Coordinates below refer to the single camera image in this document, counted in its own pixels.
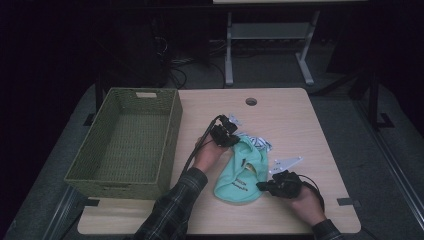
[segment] plaid sleeve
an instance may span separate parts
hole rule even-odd
[[[184,239],[194,202],[207,182],[202,171],[190,168],[168,193],[156,200],[134,239]]]
[[[317,240],[343,240],[344,237],[330,219],[324,220],[312,227]]]

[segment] woven storage basket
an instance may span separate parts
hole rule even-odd
[[[89,197],[169,190],[182,116],[177,90],[111,88],[65,181]]]

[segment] grommet hole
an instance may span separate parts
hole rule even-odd
[[[258,104],[258,101],[255,98],[247,98],[246,104],[249,106],[255,106],[256,104]]]

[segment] left hand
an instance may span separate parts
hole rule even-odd
[[[301,220],[311,227],[327,219],[317,196],[306,186],[302,186],[298,197],[282,199]]]
[[[210,134],[206,136],[202,144],[203,146],[195,156],[193,167],[206,173],[216,162],[218,162],[221,155],[226,152],[228,148],[216,145]]]

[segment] teal cloth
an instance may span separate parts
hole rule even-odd
[[[234,203],[254,201],[262,195],[256,183],[267,180],[267,149],[259,150],[248,136],[241,136],[233,151],[234,155],[216,182],[215,196]]]

